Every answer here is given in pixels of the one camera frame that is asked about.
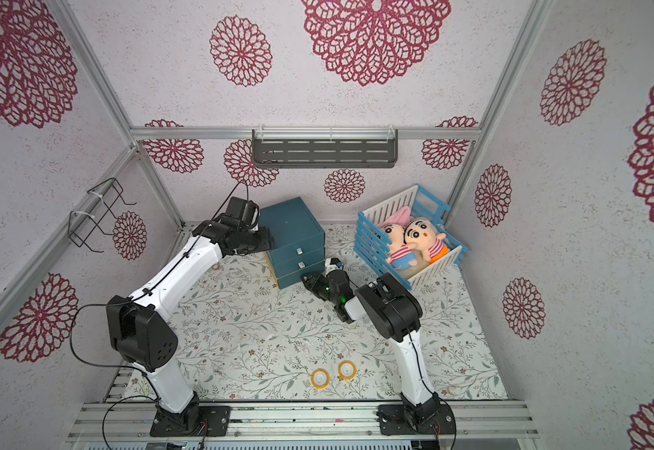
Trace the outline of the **teal drawer cabinet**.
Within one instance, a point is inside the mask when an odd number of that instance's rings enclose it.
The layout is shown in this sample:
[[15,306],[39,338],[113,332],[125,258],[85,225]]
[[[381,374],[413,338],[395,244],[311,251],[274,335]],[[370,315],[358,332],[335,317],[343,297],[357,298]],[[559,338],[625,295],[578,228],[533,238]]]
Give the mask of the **teal drawer cabinet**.
[[263,208],[259,227],[274,241],[267,258],[279,289],[324,269],[325,232],[301,197]]

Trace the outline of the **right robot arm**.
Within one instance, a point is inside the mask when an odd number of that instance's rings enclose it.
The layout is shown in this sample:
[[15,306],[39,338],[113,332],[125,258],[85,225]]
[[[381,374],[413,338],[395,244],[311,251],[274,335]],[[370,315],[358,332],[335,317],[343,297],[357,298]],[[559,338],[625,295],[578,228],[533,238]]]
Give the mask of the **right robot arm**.
[[302,284],[314,296],[331,303],[343,322],[369,319],[394,352],[402,404],[377,408],[382,434],[456,435],[452,408],[439,397],[426,369],[421,345],[422,306],[396,277],[387,273],[354,287],[347,272],[336,269],[328,274],[307,273]]

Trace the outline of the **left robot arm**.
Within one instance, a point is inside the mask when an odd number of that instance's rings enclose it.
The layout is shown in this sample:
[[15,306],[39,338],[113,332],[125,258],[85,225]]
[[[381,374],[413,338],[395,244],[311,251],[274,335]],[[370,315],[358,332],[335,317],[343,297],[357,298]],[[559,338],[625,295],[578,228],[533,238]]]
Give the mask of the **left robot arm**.
[[184,247],[152,279],[106,307],[109,342],[140,371],[156,394],[154,437],[187,436],[201,424],[199,395],[188,384],[175,354],[179,339],[169,321],[189,289],[226,256],[268,251],[269,228],[249,228],[220,217],[193,230]]

